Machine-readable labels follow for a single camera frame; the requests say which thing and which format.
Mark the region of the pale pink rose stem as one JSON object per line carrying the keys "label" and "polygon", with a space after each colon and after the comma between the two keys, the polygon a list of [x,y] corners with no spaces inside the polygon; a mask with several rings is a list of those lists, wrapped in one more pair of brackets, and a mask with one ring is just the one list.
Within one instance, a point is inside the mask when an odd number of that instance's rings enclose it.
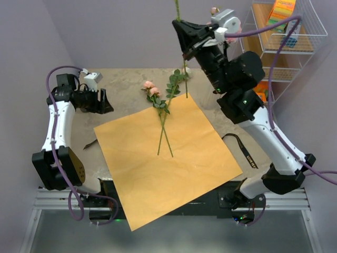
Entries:
{"label": "pale pink rose stem", "polygon": [[180,15],[180,7],[179,7],[179,1],[175,1],[175,7],[176,7],[176,18],[174,20],[181,21],[181,15]]}

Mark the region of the peach rose stem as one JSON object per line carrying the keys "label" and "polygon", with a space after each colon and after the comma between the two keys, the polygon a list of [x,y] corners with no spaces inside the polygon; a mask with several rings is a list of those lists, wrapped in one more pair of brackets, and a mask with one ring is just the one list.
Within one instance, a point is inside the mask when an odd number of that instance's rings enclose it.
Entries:
{"label": "peach rose stem", "polygon": [[159,117],[159,121],[161,125],[161,133],[160,133],[160,138],[159,138],[159,143],[158,143],[157,155],[160,154],[162,142],[163,142],[163,139],[165,139],[166,144],[168,145],[169,153],[171,157],[174,157],[173,151],[170,145],[170,141],[168,139],[166,129],[165,129],[165,120],[166,120],[165,117],[167,116],[167,114],[170,113],[168,110],[168,104],[165,100],[161,99],[161,91],[156,85],[154,85],[153,82],[145,81],[141,90],[146,93],[147,101],[150,102],[152,104],[152,107],[156,110],[156,113]]}

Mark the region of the orange wrapping paper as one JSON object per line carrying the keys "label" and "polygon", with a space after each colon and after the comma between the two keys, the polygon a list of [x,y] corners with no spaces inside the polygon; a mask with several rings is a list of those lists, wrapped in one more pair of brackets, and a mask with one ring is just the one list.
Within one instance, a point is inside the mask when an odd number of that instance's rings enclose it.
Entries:
{"label": "orange wrapping paper", "polygon": [[94,130],[131,230],[242,173],[192,97],[172,100],[166,136],[161,129],[148,108]]}

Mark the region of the black printed ribbon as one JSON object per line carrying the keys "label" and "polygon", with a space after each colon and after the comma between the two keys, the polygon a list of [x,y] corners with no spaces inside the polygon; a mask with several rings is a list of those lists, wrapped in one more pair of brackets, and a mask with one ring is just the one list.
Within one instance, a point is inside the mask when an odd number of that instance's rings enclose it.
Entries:
{"label": "black printed ribbon", "polygon": [[[250,166],[257,168],[238,135],[228,133],[224,137],[235,138]],[[159,153],[169,163],[176,162],[197,167],[236,167],[234,156],[223,142],[224,137],[219,137],[215,132],[177,133],[171,136],[171,140],[168,140],[166,135],[159,137],[157,132],[143,132],[141,134],[132,132],[121,135],[100,134],[95,141],[87,144],[84,148],[87,149],[98,142],[107,159],[112,157],[111,151],[115,150],[125,154],[127,158],[134,154],[149,160]]]}

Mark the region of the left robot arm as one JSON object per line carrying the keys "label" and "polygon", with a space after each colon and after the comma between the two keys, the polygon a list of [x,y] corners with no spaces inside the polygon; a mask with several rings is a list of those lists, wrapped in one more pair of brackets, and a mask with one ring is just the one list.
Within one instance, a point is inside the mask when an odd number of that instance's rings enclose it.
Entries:
{"label": "left robot arm", "polygon": [[48,190],[64,190],[68,187],[57,163],[59,162],[69,181],[82,192],[91,193],[90,200],[98,207],[109,201],[107,191],[101,189],[98,178],[88,176],[84,165],[71,149],[71,129],[77,109],[84,112],[105,114],[114,109],[109,103],[106,90],[98,89],[102,79],[99,72],[84,76],[84,82],[73,74],[59,74],[57,86],[47,98],[49,123],[45,142],[40,152],[32,155],[32,163]]}

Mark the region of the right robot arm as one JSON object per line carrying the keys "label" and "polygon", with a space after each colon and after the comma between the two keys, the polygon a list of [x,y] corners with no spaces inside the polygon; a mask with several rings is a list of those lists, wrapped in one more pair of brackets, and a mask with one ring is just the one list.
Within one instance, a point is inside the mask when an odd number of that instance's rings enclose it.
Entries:
{"label": "right robot arm", "polygon": [[306,166],[312,166],[315,156],[298,150],[276,129],[262,99],[254,88],[264,79],[260,57],[246,51],[229,61],[226,51],[220,51],[224,31],[218,24],[198,25],[173,20],[185,60],[195,58],[211,82],[221,111],[233,124],[247,132],[268,155],[272,163],[260,176],[242,180],[225,200],[232,208],[247,207],[255,197],[268,191],[284,195],[301,187]]}

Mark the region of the white rose leafy stem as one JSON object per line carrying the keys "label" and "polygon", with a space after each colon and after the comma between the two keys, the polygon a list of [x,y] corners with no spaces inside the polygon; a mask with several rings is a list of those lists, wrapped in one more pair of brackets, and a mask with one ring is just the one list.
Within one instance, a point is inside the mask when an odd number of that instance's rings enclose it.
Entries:
{"label": "white rose leafy stem", "polygon": [[157,148],[157,155],[160,154],[161,148],[163,146],[163,141],[166,141],[166,144],[168,145],[168,150],[173,157],[173,151],[171,148],[171,144],[169,141],[169,137],[167,135],[166,131],[166,121],[168,116],[171,114],[171,103],[172,100],[177,97],[180,93],[180,84],[185,83],[185,86],[187,86],[187,81],[190,78],[190,75],[188,74],[186,67],[182,69],[176,69],[173,71],[173,73],[169,77],[168,84],[166,85],[166,100],[164,102],[160,103],[160,108],[158,110],[158,115],[160,117],[160,122],[161,122],[161,134],[160,134],[160,139],[158,143],[158,148]]}

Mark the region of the orange box in basket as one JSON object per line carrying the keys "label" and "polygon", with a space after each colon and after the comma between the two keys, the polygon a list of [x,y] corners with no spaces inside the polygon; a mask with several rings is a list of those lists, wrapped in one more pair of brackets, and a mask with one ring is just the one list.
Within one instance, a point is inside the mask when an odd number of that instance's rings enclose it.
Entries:
{"label": "orange box in basket", "polygon": [[267,81],[261,81],[253,90],[260,97],[260,99],[267,103],[269,84]]}

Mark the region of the colourful sponge pack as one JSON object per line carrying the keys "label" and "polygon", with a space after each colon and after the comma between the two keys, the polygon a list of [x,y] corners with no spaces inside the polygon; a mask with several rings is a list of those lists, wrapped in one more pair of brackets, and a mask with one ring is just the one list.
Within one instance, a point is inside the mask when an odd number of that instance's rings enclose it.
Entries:
{"label": "colourful sponge pack", "polygon": [[292,16],[296,0],[276,0],[267,18],[266,25],[273,25]]}

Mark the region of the blue puzzle cube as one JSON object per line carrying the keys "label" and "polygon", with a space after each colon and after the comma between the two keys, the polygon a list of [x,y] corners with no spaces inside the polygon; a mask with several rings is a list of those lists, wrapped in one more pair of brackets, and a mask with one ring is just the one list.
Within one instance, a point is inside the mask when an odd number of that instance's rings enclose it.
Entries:
{"label": "blue puzzle cube", "polygon": [[284,44],[284,47],[294,48],[298,43],[297,37],[289,37],[286,40],[286,36],[283,36],[280,41],[280,45]]}

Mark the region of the grey tall box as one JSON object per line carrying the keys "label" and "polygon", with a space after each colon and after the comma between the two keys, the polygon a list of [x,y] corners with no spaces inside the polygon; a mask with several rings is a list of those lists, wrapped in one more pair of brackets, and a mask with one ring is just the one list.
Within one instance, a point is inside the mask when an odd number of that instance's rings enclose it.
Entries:
{"label": "grey tall box", "polygon": [[288,34],[291,30],[293,30],[291,37],[298,37],[298,35],[300,34],[301,24],[302,24],[301,21],[299,22],[297,20],[289,21],[286,26],[285,33]]}

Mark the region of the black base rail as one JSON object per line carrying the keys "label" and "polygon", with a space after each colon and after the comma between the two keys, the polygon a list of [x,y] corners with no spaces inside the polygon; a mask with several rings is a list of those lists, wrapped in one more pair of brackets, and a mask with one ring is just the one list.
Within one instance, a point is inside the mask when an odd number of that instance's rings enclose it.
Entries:
{"label": "black base rail", "polygon": [[[168,216],[214,216],[219,219],[231,219],[243,224],[250,223],[255,218],[255,212],[258,208],[263,210],[266,207],[266,197],[264,194],[256,196],[252,200],[246,200],[242,197],[237,198],[239,192],[239,181],[229,181],[204,195],[184,204],[181,207],[170,211]],[[116,220],[125,220],[126,214],[123,210],[120,198],[117,194],[114,182],[112,180],[103,180],[101,182],[102,192],[115,199],[118,203],[118,211],[115,211],[115,205],[112,201],[94,196],[80,195],[85,210],[89,211],[91,220],[105,221],[109,220],[111,215]]]}

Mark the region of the aluminium frame rail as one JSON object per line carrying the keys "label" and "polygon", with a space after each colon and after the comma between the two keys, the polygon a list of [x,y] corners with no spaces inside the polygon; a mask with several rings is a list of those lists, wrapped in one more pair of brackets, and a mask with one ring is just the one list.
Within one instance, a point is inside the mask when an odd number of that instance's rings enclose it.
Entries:
{"label": "aluminium frame rail", "polygon": [[214,216],[165,215],[132,231],[125,220],[75,221],[67,191],[39,189],[21,252],[321,252],[306,191],[266,193],[266,207],[243,224]]}

